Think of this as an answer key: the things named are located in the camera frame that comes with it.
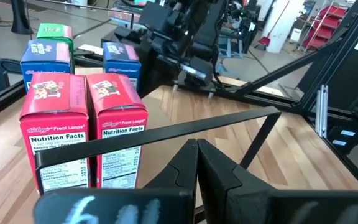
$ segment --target green cereal box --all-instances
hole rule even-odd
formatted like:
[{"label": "green cereal box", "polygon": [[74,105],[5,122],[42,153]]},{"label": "green cereal box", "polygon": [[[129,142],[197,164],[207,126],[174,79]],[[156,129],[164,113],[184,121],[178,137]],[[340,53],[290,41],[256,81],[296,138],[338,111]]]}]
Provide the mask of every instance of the green cereal box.
[{"label": "green cereal box", "polygon": [[48,39],[68,44],[71,60],[71,72],[75,71],[73,30],[63,24],[41,23],[37,33],[37,39]]}]

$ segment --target blue cereal box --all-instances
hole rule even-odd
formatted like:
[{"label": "blue cereal box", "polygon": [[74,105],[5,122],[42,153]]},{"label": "blue cereal box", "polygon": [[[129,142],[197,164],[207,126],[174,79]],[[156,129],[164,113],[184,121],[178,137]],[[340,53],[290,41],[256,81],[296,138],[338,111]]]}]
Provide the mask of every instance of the blue cereal box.
[{"label": "blue cereal box", "polygon": [[141,66],[133,46],[117,42],[103,43],[104,72],[127,75],[136,90]]},{"label": "blue cereal box", "polygon": [[26,92],[34,73],[70,73],[68,44],[54,40],[30,40],[22,57],[21,69]]}]

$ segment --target red cereal box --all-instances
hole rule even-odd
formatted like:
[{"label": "red cereal box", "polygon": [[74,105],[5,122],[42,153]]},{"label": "red cereal box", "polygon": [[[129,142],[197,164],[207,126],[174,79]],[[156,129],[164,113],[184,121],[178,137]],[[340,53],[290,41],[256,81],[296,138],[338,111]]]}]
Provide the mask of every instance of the red cereal box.
[{"label": "red cereal box", "polygon": [[[125,75],[87,75],[94,105],[97,139],[144,131],[147,110]],[[136,187],[141,146],[98,155],[98,188]]]},{"label": "red cereal box", "polygon": [[[83,75],[33,75],[20,114],[20,127],[34,178],[35,152],[87,141],[88,121]],[[44,168],[41,176],[45,192],[63,187],[89,187],[89,159]]]}]

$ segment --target wooden table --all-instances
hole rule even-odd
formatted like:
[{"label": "wooden table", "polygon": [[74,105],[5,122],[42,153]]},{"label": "wooden table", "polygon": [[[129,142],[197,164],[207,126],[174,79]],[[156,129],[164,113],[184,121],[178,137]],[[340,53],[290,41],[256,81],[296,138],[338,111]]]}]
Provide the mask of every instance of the wooden table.
[{"label": "wooden table", "polygon": [[[98,73],[101,69],[79,68],[76,72]],[[23,101],[0,112],[0,223],[32,223],[32,208],[39,197],[19,131]],[[183,90],[172,92],[168,86],[153,91],[144,103],[149,110],[148,129],[256,108]],[[263,121],[260,118],[144,146],[139,187],[155,177],[188,138],[205,138],[239,162]],[[358,181],[295,114],[282,114],[249,171],[278,189],[358,189]],[[199,194],[196,204],[202,204]]]}]

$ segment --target red shelf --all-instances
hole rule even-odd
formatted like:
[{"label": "red shelf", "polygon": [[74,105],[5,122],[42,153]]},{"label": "red shelf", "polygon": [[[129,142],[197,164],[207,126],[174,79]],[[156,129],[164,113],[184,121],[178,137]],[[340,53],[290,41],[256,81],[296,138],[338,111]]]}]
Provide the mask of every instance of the red shelf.
[{"label": "red shelf", "polygon": [[323,46],[339,27],[345,14],[346,10],[337,6],[328,6],[321,10],[318,17],[314,18],[315,22],[302,46],[309,49]]}]

